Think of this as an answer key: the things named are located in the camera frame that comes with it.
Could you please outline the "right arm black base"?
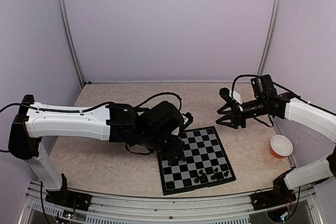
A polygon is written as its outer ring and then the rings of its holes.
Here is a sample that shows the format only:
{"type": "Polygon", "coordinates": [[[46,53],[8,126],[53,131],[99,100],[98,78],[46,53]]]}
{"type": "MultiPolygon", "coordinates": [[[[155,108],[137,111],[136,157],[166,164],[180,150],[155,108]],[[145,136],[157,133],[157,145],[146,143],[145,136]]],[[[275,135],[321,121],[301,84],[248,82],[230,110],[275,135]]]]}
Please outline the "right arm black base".
{"type": "Polygon", "coordinates": [[[284,178],[279,177],[273,181],[271,190],[256,190],[250,196],[254,211],[288,204],[297,200],[295,191],[288,189],[284,178]]]}

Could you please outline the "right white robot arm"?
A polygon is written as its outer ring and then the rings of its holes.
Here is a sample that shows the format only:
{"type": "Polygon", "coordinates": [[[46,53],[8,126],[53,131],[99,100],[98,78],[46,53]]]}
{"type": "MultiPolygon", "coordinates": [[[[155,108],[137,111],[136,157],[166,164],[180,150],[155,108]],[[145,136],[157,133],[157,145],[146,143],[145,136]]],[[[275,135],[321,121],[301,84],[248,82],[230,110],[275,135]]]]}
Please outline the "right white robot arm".
{"type": "Polygon", "coordinates": [[[225,104],[217,110],[221,115],[216,124],[233,129],[245,128],[248,119],[260,116],[279,118],[303,130],[301,136],[311,135],[318,140],[328,140],[328,151],[318,148],[322,156],[310,163],[285,172],[274,180],[274,189],[269,192],[273,205],[281,204],[289,196],[289,190],[304,185],[320,184],[335,177],[335,113],[304,100],[292,90],[274,82],[270,75],[250,74],[254,99],[244,102],[235,91],[235,82],[230,88],[221,88],[219,96],[225,104]]]}

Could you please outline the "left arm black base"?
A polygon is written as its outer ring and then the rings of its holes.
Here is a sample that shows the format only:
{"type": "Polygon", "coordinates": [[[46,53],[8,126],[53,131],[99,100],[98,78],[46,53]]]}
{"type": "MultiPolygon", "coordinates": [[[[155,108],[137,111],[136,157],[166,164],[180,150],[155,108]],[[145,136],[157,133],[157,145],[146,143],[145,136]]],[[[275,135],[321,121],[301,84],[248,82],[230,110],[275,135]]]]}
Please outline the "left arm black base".
{"type": "Polygon", "coordinates": [[[61,174],[61,188],[56,191],[46,190],[46,192],[47,202],[73,210],[88,211],[92,199],[90,194],[69,190],[67,178],[63,173],[61,174]]]}

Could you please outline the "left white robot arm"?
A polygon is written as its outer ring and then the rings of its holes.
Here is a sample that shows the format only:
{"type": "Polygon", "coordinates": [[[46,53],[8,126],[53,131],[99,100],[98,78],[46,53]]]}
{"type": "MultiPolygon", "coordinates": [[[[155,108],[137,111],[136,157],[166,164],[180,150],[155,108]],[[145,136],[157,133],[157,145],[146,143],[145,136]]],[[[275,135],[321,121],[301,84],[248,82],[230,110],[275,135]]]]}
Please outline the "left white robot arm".
{"type": "Polygon", "coordinates": [[[146,108],[142,104],[104,102],[93,107],[53,106],[25,95],[12,122],[8,150],[24,160],[49,194],[66,206],[73,201],[64,174],[50,162],[41,139],[45,136],[85,137],[146,148],[168,160],[184,158],[181,135],[193,122],[190,113],[169,101],[146,108]]]}

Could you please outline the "black grey chess board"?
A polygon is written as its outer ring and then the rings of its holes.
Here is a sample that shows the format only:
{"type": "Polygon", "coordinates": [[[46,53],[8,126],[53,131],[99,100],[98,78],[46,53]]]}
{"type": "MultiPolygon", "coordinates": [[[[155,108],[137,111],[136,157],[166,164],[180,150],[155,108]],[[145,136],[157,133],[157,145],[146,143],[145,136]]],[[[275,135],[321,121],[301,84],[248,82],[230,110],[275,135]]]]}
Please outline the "black grey chess board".
{"type": "Polygon", "coordinates": [[[178,162],[177,166],[169,166],[168,160],[162,155],[157,155],[159,165],[162,193],[164,196],[187,193],[205,187],[214,187],[227,183],[234,182],[236,176],[229,162],[227,154],[224,150],[220,137],[215,126],[208,126],[197,129],[186,130],[181,135],[181,140],[184,141],[184,156],[185,161],[178,162]],[[223,176],[220,165],[227,164],[229,175],[223,176]],[[211,167],[212,174],[207,174],[206,169],[211,167]],[[214,169],[218,167],[217,179],[211,180],[214,169]],[[204,171],[204,175],[200,176],[199,171],[204,171]],[[199,178],[199,183],[194,183],[194,178],[190,177],[189,171],[196,170],[199,178]],[[207,176],[208,182],[201,183],[201,177],[207,176]],[[184,180],[189,179],[190,184],[184,185],[184,180]],[[174,187],[167,187],[167,182],[174,181],[174,187]]]}

